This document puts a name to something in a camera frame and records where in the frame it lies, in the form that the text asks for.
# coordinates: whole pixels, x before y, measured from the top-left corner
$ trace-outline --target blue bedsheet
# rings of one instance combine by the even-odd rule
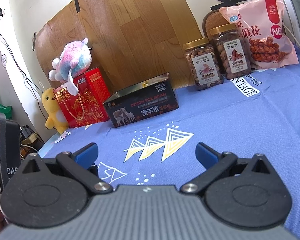
[[[243,158],[262,152],[291,193],[285,226],[300,238],[300,63],[244,79],[260,92],[246,97],[231,81],[181,88],[179,109],[119,128],[104,122],[69,129],[45,157],[96,142],[99,176],[111,185],[180,187],[204,171],[194,154],[198,142]]]

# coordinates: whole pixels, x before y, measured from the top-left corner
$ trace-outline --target plastic jar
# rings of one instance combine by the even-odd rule
[[[219,64],[208,38],[186,43],[183,49],[197,90],[223,83]]]
[[[213,45],[218,50],[218,57],[220,57],[226,78],[233,79],[250,74],[248,49],[235,24],[222,25],[209,31]]]

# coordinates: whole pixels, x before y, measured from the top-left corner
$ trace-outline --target gold jar lid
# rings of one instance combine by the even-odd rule
[[[236,28],[237,27],[235,26],[234,23],[229,23],[229,24],[221,25],[219,27],[210,29],[209,32],[210,32],[210,35],[213,36],[213,35],[218,34],[218,33],[226,32],[226,31],[229,31],[229,30],[234,30]]]
[[[198,39],[196,41],[191,41],[189,43],[183,44],[183,49],[187,50],[187,49],[192,49],[194,47],[198,47],[200,45],[204,45],[209,43],[209,39],[208,38],[202,38],[202,39]]]

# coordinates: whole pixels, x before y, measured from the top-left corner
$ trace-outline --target gray gripper base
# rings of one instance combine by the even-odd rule
[[[9,225],[0,240],[295,240],[282,226],[263,231],[230,227],[211,216],[199,197],[174,186],[119,186],[92,198],[86,210],[61,226]]]

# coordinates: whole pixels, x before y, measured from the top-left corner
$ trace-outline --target pink snack bag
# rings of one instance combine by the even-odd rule
[[[219,10],[237,26],[258,69],[299,63],[292,42],[281,32],[283,10],[283,0],[252,0]]]

